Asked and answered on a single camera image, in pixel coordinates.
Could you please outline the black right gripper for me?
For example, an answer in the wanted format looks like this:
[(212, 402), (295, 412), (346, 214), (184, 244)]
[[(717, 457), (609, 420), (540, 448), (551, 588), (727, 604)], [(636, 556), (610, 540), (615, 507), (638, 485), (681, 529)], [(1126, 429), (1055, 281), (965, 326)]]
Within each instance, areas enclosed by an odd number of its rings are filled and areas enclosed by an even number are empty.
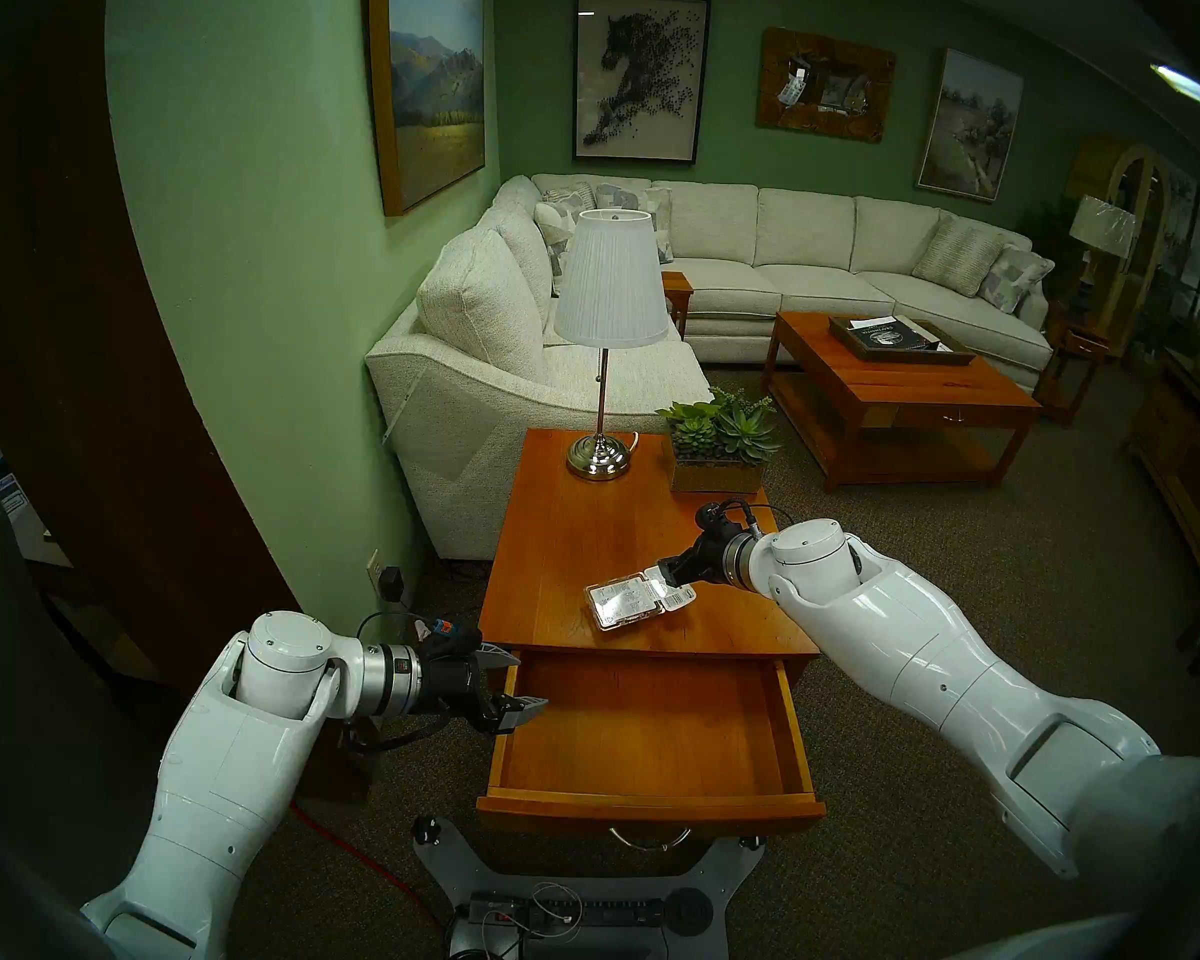
[(701, 532), (684, 556), (660, 558), (656, 577), (668, 588), (697, 583), (746, 589), (740, 558), (746, 547), (746, 527), (714, 526)]

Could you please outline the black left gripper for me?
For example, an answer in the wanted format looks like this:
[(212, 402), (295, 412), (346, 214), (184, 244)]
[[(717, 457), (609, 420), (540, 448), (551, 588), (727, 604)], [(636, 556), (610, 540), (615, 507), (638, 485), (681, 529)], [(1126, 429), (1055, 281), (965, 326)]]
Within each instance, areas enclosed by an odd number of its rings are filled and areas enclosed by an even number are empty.
[(481, 734), (514, 734), (550, 706), (550, 698), (503, 696), (486, 680), (488, 668), (518, 667), (521, 659), (499, 644), (482, 642), (466, 655), (428, 659), (422, 667), (419, 713), (431, 716), (422, 728), (433, 736), (448, 727), (454, 716), (463, 718)]

